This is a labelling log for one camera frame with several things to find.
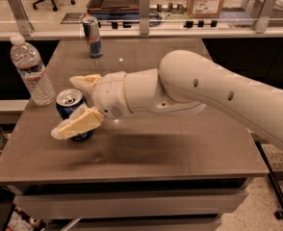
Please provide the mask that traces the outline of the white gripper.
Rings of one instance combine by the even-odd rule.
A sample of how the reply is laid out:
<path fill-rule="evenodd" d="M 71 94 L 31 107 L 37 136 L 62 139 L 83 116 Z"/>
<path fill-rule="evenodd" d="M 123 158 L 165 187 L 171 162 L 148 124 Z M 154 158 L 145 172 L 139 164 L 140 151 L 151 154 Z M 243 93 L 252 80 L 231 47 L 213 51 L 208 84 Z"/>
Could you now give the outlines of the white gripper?
<path fill-rule="evenodd" d="M 69 118 L 63 120 L 51 131 L 56 140 L 66 140 L 93 130 L 101 125 L 104 116 L 109 119 L 128 117 L 129 111 L 124 95 L 126 73 L 110 73 L 73 76 L 70 83 L 78 90 L 92 97 L 95 107 L 80 106 Z"/>

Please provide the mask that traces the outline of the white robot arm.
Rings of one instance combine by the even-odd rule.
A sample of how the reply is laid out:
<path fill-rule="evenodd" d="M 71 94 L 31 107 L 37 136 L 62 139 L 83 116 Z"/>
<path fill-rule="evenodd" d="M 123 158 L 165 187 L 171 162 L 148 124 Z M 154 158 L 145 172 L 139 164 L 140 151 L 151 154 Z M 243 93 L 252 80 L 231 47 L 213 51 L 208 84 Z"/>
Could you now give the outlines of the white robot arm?
<path fill-rule="evenodd" d="M 73 76 L 70 82 L 91 96 L 51 131 L 66 140 L 95 129 L 104 119 L 136 113 L 197 114 L 205 106 L 235 118 L 283 151 L 283 90 L 238 75 L 194 52 L 166 54 L 157 68 L 105 76 Z"/>

